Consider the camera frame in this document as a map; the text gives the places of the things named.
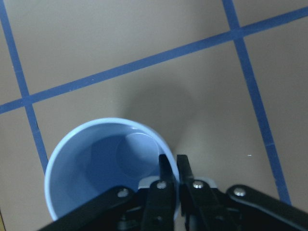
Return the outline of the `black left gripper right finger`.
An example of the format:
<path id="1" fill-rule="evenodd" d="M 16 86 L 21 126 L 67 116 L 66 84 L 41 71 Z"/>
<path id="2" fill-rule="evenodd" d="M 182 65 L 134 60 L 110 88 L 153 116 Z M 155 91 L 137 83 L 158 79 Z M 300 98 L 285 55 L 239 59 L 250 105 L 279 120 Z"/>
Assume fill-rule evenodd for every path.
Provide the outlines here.
<path id="1" fill-rule="evenodd" d="M 184 154 L 177 156 L 181 215 L 188 231 L 239 231 L 240 225 L 226 203 L 225 194 L 197 180 Z"/>

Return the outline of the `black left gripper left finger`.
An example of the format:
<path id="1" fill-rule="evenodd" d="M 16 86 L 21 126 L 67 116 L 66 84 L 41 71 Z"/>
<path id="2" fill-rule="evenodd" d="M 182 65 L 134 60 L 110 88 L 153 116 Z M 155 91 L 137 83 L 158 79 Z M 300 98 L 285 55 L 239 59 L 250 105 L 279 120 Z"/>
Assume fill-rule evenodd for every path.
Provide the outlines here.
<path id="1" fill-rule="evenodd" d="M 159 156 L 160 177 L 148 189 L 142 231 L 173 231 L 176 205 L 175 178 L 165 154 Z"/>

